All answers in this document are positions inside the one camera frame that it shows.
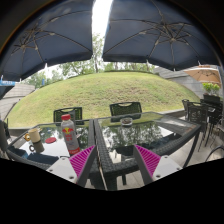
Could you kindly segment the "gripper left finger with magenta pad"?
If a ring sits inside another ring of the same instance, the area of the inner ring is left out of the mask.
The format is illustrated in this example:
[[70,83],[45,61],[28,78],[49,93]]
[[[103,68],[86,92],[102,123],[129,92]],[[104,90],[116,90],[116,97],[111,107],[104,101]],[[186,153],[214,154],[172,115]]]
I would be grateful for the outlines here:
[[96,146],[92,145],[70,158],[58,159],[47,171],[84,187],[95,157]]

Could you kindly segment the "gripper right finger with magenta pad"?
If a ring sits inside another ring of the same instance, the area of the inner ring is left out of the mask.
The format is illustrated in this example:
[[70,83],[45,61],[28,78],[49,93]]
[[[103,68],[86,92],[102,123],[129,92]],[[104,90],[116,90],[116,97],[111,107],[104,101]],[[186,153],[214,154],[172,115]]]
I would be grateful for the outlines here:
[[134,145],[133,154],[145,185],[181,170],[169,156],[159,156],[142,146]]

